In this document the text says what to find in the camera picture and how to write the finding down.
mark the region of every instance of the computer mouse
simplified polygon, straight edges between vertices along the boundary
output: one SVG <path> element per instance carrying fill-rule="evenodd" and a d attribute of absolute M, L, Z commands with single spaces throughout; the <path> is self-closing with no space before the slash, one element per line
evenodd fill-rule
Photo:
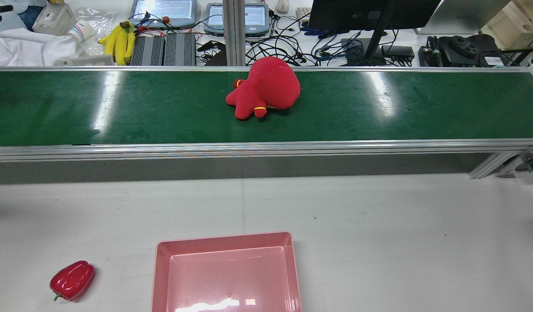
<path fill-rule="evenodd" d="M 290 12 L 290 0 L 278 0 L 276 12 L 279 12 L 280 14 L 287 14 Z"/>

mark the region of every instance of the paper cup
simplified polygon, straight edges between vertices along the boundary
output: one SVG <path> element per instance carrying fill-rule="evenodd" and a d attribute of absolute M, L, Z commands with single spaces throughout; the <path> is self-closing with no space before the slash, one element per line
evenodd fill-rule
<path fill-rule="evenodd" d="M 82 42 L 86 38 L 91 37 L 94 35 L 95 31 L 93 30 L 92 26 L 86 22 L 85 20 L 79 19 L 76 24 L 72 27 L 72 29 L 68 32 L 72 37 L 78 39 L 78 41 Z"/>

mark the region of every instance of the keyboard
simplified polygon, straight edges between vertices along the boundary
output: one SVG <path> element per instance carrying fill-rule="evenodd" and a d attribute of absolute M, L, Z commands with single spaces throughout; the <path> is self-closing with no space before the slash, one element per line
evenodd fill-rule
<path fill-rule="evenodd" d="M 300 19 L 303 16 L 306 16 L 307 14 L 309 14 L 310 12 L 311 12 L 311 8 L 304 8 L 304 7 L 296 8 L 296 17 Z M 306 26 L 309 23 L 309 16 L 307 15 L 302 20 L 300 20 L 300 22 L 302 26 Z"/>

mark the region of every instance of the tablet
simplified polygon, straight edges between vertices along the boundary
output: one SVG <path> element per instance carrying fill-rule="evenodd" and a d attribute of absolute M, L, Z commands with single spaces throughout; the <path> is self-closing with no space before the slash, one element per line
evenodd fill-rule
<path fill-rule="evenodd" d="M 135 26 L 148 26 L 149 28 L 167 28 L 161 22 L 142 22 L 145 12 L 156 15 L 159 18 L 168 16 L 170 25 L 174 28 L 188 28 L 195 25 L 197 0 L 134 0 L 132 6 L 132 18 L 130 21 Z"/>
<path fill-rule="evenodd" d="M 215 36 L 224 35 L 224 25 L 222 19 L 222 4 L 207 4 L 207 17 L 203 22 L 205 33 Z M 268 33 L 270 21 L 268 16 L 268 4 L 248 3 L 245 5 L 245 35 L 248 37 L 260 37 Z"/>

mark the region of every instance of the red bell pepper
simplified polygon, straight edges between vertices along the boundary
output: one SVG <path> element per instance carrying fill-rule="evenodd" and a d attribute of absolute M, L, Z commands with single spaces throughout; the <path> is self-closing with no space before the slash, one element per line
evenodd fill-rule
<path fill-rule="evenodd" d="M 90 286 L 95 275 L 95 268 L 87 261 L 72 263 L 60 270 L 49 283 L 49 287 L 57 296 L 68 301 L 80 298 Z"/>

